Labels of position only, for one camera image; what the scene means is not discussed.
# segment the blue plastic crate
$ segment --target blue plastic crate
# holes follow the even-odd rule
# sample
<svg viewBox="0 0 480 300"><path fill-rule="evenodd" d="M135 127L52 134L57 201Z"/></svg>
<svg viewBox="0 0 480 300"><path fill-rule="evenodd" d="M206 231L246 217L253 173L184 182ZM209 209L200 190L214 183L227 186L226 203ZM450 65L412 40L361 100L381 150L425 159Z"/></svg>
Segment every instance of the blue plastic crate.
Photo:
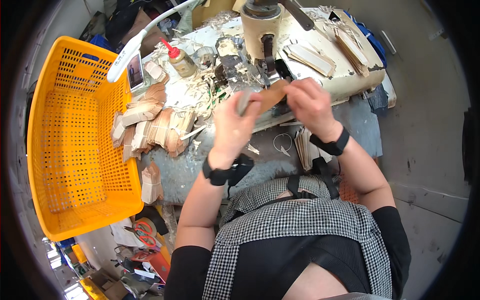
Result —
<svg viewBox="0 0 480 300"><path fill-rule="evenodd" d="M104 38L102 35L95 35L91 40L90 40L90 44L93 44L95 46L99 46L99 47L102 47L103 49L107 49L108 51L112 51L112 52L115 52L114 49L112 49L112 47L110 46L110 43L107 41L106 38ZM85 58L88 58L88 59L91 59L91 60L97 60L98 61L98 58L97 57L94 57L92 55L89 55L89 54L84 54L82 55L82 57L85 57Z"/></svg>

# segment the orange plastic crate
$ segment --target orange plastic crate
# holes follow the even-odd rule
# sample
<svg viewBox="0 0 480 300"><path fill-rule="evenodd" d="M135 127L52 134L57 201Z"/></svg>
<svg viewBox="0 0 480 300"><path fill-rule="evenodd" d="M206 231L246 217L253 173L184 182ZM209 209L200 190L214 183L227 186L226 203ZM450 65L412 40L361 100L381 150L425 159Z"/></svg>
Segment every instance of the orange plastic crate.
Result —
<svg viewBox="0 0 480 300"><path fill-rule="evenodd" d="M116 56L61 36L40 73L27 162L36 214L50 240L89 232L143 208L136 161L123 163L123 146L114 149L109 134L115 111L125 111L131 100L126 72L116 83L107 82Z"/></svg>

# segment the scissors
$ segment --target scissors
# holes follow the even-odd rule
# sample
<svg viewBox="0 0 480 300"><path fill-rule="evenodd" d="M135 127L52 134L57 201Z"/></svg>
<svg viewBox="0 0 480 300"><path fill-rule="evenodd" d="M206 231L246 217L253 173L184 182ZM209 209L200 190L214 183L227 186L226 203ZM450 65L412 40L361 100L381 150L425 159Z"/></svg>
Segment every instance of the scissors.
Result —
<svg viewBox="0 0 480 300"><path fill-rule="evenodd" d="M155 242L154 238L150 236L153 232L152 228L147 223L145 223L143 221L140 221L140 222L135 223L134 228L127 227L127 226L124 226L123 228L126 231L134 233L135 236L143 244L145 244L147 247L155 247L156 246L156 242Z"/></svg>

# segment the person's left hand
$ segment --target person's left hand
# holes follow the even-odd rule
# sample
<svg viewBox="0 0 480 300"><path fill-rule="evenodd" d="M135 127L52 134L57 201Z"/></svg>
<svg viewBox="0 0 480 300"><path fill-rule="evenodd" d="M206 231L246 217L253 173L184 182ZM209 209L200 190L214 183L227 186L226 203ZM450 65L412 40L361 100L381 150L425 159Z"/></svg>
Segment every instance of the person's left hand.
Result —
<svg viewBox="0 0 480 300"><path fill-rule="evenodd" d="M243 92L235 93L214 111L216 134L214 146L208 154L208 163L212 169L230 168L252 136L262 96L251 93L250 104L241 117L237 114L237 102L242 94Z"/></svg>

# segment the red bottle cap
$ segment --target red bottle cap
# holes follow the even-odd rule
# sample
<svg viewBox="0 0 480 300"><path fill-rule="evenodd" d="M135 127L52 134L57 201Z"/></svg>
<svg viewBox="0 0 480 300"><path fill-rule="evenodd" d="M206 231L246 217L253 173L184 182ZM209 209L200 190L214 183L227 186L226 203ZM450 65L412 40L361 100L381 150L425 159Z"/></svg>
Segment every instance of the red bottle cap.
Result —
<svg viewBox="0 0 480 300"><path fill-rule="evenodd" d="M167 48L168 48L168 56L169 56L171 59L174 59L174 58L176 58L178 55L180 55L180 49L178 49L177 47L172 47L172 46L170 46L170 44L169 44L166 40L164 40L164 39L162 39L162 38L161 38L161 40L162 40L162 43L164 43L165 46L167 46Z"/></svg>

